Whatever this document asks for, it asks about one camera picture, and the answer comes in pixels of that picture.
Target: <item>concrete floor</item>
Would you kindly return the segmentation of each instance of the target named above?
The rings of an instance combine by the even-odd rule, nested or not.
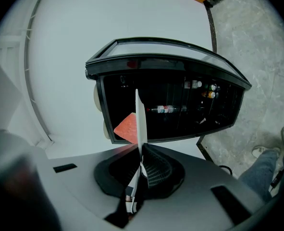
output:
[[[252,84],[235,125],[205,136],[214,162],[236,177],[250,167],[256,145],[281,147],[284,126],[284,22],[268,0],[223,0],[212,9],[218,54]]]

